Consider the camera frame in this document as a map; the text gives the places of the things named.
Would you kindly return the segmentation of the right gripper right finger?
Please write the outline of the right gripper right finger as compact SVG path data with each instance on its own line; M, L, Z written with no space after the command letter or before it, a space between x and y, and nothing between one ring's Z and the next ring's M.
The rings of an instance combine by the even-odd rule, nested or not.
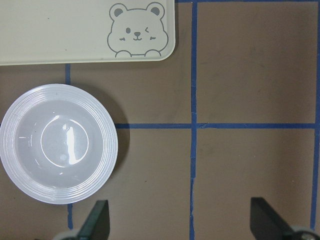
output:
M256 240L294 238L294 230L263 197L250 199L250 231Z

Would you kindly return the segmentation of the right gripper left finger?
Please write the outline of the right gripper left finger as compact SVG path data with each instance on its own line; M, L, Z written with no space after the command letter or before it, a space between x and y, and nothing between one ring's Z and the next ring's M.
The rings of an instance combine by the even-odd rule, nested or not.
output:
M107 240L110 234L108 200L98 200L77 233L77 240Z

